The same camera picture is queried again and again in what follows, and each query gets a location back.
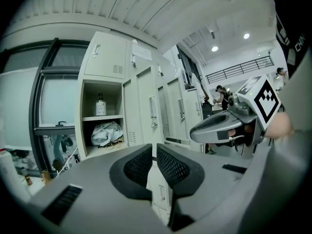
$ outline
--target person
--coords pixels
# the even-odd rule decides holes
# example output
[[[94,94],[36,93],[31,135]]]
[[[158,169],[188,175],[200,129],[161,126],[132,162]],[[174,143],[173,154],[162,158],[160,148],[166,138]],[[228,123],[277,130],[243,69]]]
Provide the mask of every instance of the person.
[[[277,68],[276,70],[276,75],[280,75],[283,78],[283,83],[284,86],[286,85],[286,83],[288,82],[289,78],[288,78],[288,72],[284,71],[284,68]]]
[[[229,104],[229,95],[224,89],[225,88],[223,88],[221,85],[217,86],[216,90],[220,93],[220,98],[218,100],[214,100],[214,104],[222,103],[223,111],[228,109],[228,104]]]
[[[310,50],[310,40],[311,40],[311,24],[309,22],[310,17],[307,16],[307,9],[311,7],[310,0],[274,0],[275,10],[276,10],[276,39],[279,42],[285,60],[287,61],[287,69],[289,78],[293,74],[300,70],[300,74],[304,73],[301,70],[308,70],[307,66],[312,66],[311,63],[311,50]],[[296,80],[293,83],[299,83],[299,79],[296,76]],[[310,84],[305,83],[304,87],[309,89]],[[301,125],[304,125],[304,118],[307,116],[300,115],[295,116],[292,114],[292,118],[296,118],[296,121]],[[310,125],[305,125],[305,129],[310,128]],[[266,137],[269,138],[279,138],[289,135],[294,130],[291,119],[289,115],[285,112],[277,113],[272,119],[271,123],[267,128]],[[252,127],[246,125],[246,132],[252,132]],[[235,129],[230,130],[230,136],[235,135]]]
[[[205,102],[201,105],[201,110],[203,112],[203,119],[208,118],[208,116],[213,114],[213,107],[212,105],[209,103],[209,96],[207,94],[207,92],[205,91],[204,87],[201,86],[204,94],[205,94]]]

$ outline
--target black mesh panel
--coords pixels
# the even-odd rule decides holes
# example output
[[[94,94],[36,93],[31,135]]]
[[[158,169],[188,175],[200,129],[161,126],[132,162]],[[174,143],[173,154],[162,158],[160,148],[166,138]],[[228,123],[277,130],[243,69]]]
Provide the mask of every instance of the black mesh panel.
[[[124,166],[124,173],[133,182],[146,187],[147,175],[153,164],[152,150],[145,150],[140,155],[129,160]]]
[[[173,188],[190,174],[190,168],[183,162],[173,158],[170,154],[159,149],[157,152],[159,169],[166,175],[165,179]]]

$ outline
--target open locker compartment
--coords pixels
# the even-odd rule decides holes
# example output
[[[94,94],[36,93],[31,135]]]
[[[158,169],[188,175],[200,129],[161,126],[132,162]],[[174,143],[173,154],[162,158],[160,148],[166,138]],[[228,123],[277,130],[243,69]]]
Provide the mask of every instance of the open locker compartment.
[[[122,140],[123,142],[119,141],[119,143],[115,144],[108,144],[106,147],[98,147],[94,146],[91,141],[91,135],[94,130],[94,128],[102,123],[107,123],[114,121],[116,122],[122,129],[123,136]],[[108,154],[111,152],[119,151],[123,148],[128,147],[126,142],[126,130],[124,126],[124,120],[123,118],[115,118],[115,119],[104,119],[104,120],[91,120],[91,121],[83,121],[82,122],[82,138],[85,145],[85,151],[86,151],[86,157],[95,157],[98,155]]]
[[[96,116],[96,102],[102,93],[106,102],[106,115]],[[123,117],[122,109],[122,83],[112,81],[87,81],[83,83],[82,121],[93,119],[112,119]]]

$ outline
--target locker vent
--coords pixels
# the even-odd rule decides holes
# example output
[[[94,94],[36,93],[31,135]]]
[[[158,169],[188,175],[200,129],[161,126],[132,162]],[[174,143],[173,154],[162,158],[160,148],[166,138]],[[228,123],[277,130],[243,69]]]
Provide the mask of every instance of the locker vent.
[[[42,215],[52,223],[59,224],[72,207],[81,191],[81,187],[73,185],[67,186],[64,191],[53,200],[48,208],[43,211]]]
[[[123,74],[123,67],[122,67],[122,66],[114,65],[114,66],[113,66],[113,73]]]
[[[129,141],[132,142],[132,143],[136,143],[137,142],[135,132],[129,132]]]
[[[169,132],[169,125],[168,124],[164,124],[164,131]]]

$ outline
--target white wall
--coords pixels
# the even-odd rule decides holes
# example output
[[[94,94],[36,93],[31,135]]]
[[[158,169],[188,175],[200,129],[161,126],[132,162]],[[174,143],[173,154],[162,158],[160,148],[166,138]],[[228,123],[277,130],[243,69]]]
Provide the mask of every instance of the white wall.
[[[251,61],[257,58],[261,58],[268,55],[268,50],[271,51],[271,58],[274,62],[274,66],[262,68],[260,70],[248,72],[243,75],[235,76],[222,81],[214,82],[208,85],[208,89],[213,89],[217,85],[225,86],[227,84],[236,83],[242,80],[247,80],[252,76],[263,75],[267,73],[276,72],[278,67],[287,69],[286,61],[284,58],[283,51],[276,40],[265,42],[253,47],[243,48],[233,51],[227,55],[223,55],[219,58],[213,59],[207,63],[207,66],[203,67],[203,72],[206,75],[218,72],[220,70]]]
[[[178,54],[179,51],[175,45],[171,49],[169,49],[163,56],[168,59],[173,66],[184,70],[182,60],[178,58]]]
[[[32,150],[29,136],[29,100],[37,67],[0,74],[0,105],[6,148]]]

